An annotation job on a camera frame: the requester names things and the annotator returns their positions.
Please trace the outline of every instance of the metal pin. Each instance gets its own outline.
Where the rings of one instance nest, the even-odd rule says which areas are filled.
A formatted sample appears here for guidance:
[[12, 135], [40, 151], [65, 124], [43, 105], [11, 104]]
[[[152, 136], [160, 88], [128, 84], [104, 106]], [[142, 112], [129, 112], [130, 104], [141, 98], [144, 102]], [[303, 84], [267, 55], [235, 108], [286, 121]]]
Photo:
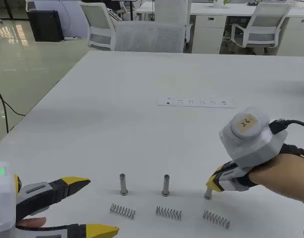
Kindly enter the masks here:
[[162, 191], [162, 195], [164, 197], [170, 195], [170, 192], [168, 190], [169, 185], [170, 185], [170, 175], [164, 175], [163, 191]]
[[121, 186], [120, 194], [122, 196], [127, 195], [128, 190], [127, 190], [127, 186], [126, 186], [126, 176], [125, 176], [125, 174], [120, 175], [120, 186]]
[[212, 194], [212, 189], [207, 187], [207, 190], [206, 190], [205, 194], [203, 195], [203, 197], [207, 200], [211, 200], [211, 197], [212, 197], [211, 194]]

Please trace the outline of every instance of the metal spring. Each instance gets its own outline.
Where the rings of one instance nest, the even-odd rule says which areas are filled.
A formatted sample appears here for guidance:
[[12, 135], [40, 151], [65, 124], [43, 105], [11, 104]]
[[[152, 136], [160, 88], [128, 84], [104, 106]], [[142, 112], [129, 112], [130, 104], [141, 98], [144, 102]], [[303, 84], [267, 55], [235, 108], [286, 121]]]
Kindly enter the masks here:
[[227, 220], [224, 217], [218, 216], [215, 213], [212, 213], [212, 212], [210, 212], [206, 209], [203, 212], [203, 218], [207, 219], [207, 220], [213, 222], [214, 224], [217, 224], [220, 227], [223, 227], [225, 229], [228, 229], [229, 226], [230, 226], [230, 221], [229, 220]]
[[134, 215], [136, 214], [136, 211], [127, 207], [123, 207], [123, 206], [119, 206], [117, 204], [112, 203], [111, 207], [110, 207], [110, 212], [111, 213], [115, 213], [115, 214], [119, 214], [123, 217], [127, 217], [130, 219], [134, 218]]
[[177, 210], [174, 210], [174, 209], [169, 209], [169, 208], [160, 207], [160, 206], [156, 207], [156, 214], [158, 216], [172, 218], [174, 220], [179, 220], [179, 221], [182, 218], [182, 211], [177, 211]]

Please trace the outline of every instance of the hand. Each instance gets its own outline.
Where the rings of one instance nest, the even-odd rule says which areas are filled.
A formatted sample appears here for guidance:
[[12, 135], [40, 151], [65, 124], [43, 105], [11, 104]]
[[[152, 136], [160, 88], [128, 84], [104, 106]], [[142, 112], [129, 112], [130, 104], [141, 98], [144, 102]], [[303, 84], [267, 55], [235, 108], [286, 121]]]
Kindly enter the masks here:
[[249, 178], [280, 195], [304, 202], [304, 158], [279, 154], [269, 163], [254, 168]]
[[22, 227], [30, 227], [30, 228], [39, 228], [42, 227], [47, 222], [45, 217], [41, 218], [30, 218], [30, 219], [23, 219], [22, 221], [18, 222], [18, 226]]

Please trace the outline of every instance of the power strip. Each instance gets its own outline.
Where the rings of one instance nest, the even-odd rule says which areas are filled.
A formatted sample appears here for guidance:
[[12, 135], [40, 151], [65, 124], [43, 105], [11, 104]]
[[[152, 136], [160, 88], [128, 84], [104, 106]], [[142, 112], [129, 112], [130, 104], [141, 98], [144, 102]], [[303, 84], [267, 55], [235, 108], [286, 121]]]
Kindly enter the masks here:
[[181, 99], [181, 98], [159, 98], [158, 106], [177, 107], [202, 107], [202, 108], [236, 108], [228, 100], [205, 100], [205, 99]]

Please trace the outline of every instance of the floor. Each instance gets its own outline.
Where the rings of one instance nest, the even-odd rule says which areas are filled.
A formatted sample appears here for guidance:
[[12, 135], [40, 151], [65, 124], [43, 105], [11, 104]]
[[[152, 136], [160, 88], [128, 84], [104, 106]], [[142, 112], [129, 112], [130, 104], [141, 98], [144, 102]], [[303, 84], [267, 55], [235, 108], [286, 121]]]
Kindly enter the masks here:
[[[11, 12], [13, 18], [15, 19], [28, 19], [27, 12], [25, 11], [25, 7], [12, 7]], [[0, 18], [9, 18], [6, 9], [0, 9]]]
[[[86, 40], [35, 42], [28, 21], [0, 25], [0, 92], [16, 111], [27, 114], [89, 51]], [[9, 127], [21, 119], [7, 109]], [[6, 135], [0, 101], [0, 140]]]

